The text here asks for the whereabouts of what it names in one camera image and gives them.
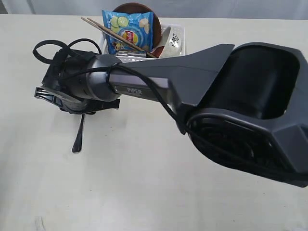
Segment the bag of chips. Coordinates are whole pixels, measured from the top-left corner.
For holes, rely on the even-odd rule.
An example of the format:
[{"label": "bag of chips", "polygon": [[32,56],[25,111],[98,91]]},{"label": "bag of chips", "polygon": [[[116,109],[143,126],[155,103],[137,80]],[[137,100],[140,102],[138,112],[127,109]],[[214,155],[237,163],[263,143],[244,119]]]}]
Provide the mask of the bag of chips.
[{"label": "bag of chips", "polygon": [[[153,46],[153,15],[153,12],[127,14],[103,11],[103,22],[106,28],[119,36],[146,51],[151,51]],[[107,36],[107,45],[110,54],[115,54],[119,50],[132,50],[126,44],[110,36]]]}]

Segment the white tabletop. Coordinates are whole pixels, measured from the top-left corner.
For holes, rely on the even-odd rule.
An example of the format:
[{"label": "white tabletop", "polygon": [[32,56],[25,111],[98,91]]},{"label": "white tabletop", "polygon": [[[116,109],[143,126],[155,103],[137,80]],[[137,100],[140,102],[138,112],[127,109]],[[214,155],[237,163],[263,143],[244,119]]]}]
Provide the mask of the white tabletop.
[{"label": "white tabletop", "polygon": [[[263,41],[308,58],[308,22],[162,18],[185,26],[187,53]],[[78,16],[0,15],[0,230],[286,231],[308,227],[308,189],[217,165],[158,103],[121,97],[119,110],[80,116],[33,97],[47,65],[45,39],[98,40]],[[93,49],[80,44],[78,49]],[[52,57],[58,48],[42,49]]]}]

